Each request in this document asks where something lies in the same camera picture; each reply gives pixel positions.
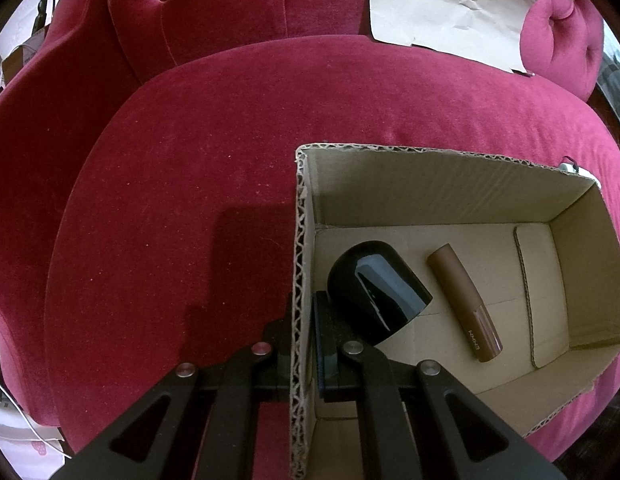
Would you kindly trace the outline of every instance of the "open cardboard box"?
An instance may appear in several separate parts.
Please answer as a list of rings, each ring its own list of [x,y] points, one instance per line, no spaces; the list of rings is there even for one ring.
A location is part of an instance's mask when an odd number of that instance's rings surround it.
[[[362,478],[356,408],[318,398],[310,330],[312,292],[359,242],[388,242],[433,296],[378,347],[413,365],[436,359],[521,435],[590,389],[620,352],[620,248],[592,180],[425,148],[311,144],[297,161],[293,477]],[[426,265],[445,243],[501,337],[488,363],[476,360]]]

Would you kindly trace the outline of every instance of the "brown cap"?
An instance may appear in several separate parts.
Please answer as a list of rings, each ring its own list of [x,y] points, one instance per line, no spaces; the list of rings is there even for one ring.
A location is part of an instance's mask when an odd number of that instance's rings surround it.
[[[503,349],[479,292],[450,244],[434,251],[427,264],[437,277],[477,359],[485,363]]]

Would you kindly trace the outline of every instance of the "white cable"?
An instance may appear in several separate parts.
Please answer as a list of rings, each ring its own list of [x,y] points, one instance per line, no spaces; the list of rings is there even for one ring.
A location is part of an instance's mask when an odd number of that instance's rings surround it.
[[[65,454],[64,452],[62,452],[61,449],[58,449],[58,447],[53,446],[52,444],[50,444],[49,440],[45,440],[41,435],[38,434],[37,430],[34,429],[34,427],[32,426],[32,424],[30,423],[29,419],[26,417],[26,414],[23,413],[23,411],[21,410],[21,408],[18,406],[18,404],[16,403],[16,400],[14,400],[14,397],[12,397],[10,394],[7,393],[7,391],[5,390],[5,388],[0,384],[0,390],[5,394],[5,396],[10,400],[10,402],[12,404],[14,404],[14,407],[18,410],[18,412],[21,414],[21,416],[23,417],[23,420],[27,423],[27,425],[29,426],[30,430],[32,430],[32,432],[38,437],[38,439],[43,442],[44,444],[47,444],[48,446],[50,446],[52,449],[54,449],[57,453],[61,453],[65,458],[72,458],[70,455]]]

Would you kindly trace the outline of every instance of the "tufted sofa backrest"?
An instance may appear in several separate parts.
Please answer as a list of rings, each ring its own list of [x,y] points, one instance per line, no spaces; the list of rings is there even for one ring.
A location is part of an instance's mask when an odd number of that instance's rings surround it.
[[[109,0],[109,9],[142,81],[259,41],[369,34],[368,0]],[[528,70],[585,100],[594,88],[602,42],[602,18],[589,0],[538,0],[520,47]]]

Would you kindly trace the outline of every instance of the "triangular cutout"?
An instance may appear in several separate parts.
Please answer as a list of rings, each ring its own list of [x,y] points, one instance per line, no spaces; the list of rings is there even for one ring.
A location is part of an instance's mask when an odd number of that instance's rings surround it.
[[[159,397],[132,424],[125,428],[123,433],[112,440],[110,449],[135,462],[144,462],[169,405],[169,396]]]
[[[456,427],[470,460],[481,462],[508,447],[506,438],[457,395],[447,394],[445,402],[447,402],[450,413],[455,419]]]

